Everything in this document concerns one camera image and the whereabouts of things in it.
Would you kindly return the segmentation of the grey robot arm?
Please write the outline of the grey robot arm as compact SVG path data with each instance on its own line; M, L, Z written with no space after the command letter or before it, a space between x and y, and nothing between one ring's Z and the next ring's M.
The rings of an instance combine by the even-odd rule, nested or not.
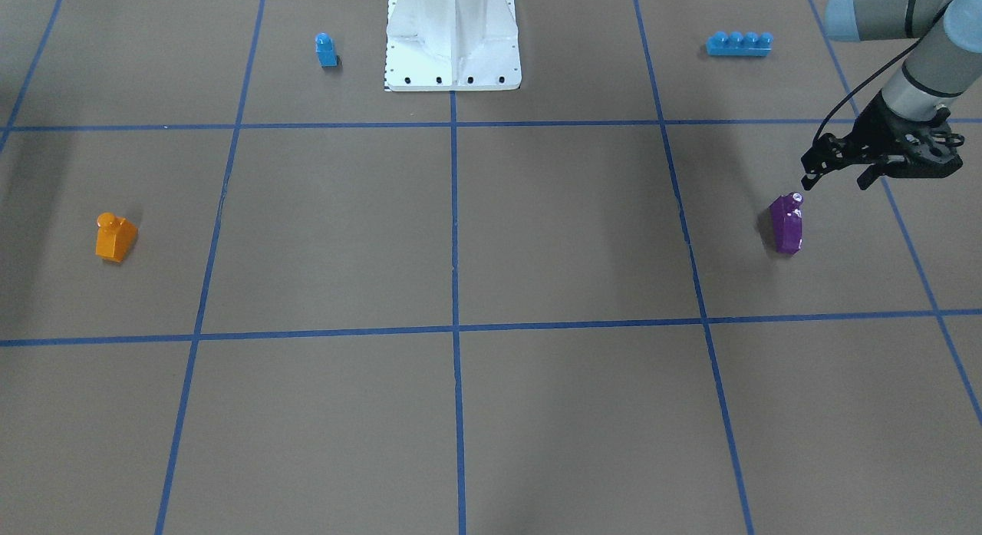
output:
M942 179L962 168L964 137L948 125L955 101L981 73L981 0L828 0L831 41L910 41L898 70L844 137L817 130L801 157L801 186L862 165L862 190L885 176Z

